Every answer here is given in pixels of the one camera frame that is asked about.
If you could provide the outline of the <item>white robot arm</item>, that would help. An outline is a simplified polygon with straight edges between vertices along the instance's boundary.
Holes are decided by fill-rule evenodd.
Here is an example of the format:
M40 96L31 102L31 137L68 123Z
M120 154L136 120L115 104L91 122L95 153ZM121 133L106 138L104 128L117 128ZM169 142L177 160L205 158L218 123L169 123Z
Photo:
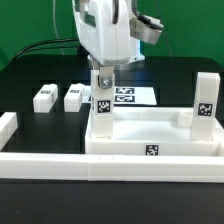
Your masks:
M100 71L98 86L111 88L114 67L140 55L130 33L131 0L72 0L72 8L79 41Z

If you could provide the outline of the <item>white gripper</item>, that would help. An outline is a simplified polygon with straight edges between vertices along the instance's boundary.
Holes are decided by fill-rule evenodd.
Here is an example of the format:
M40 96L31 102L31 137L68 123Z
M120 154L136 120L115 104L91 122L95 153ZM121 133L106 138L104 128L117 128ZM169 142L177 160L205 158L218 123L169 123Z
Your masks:
M131 57L129 12L125 0L72 0L77 34L82 46L103 66L98 86L113 86L114 67Z

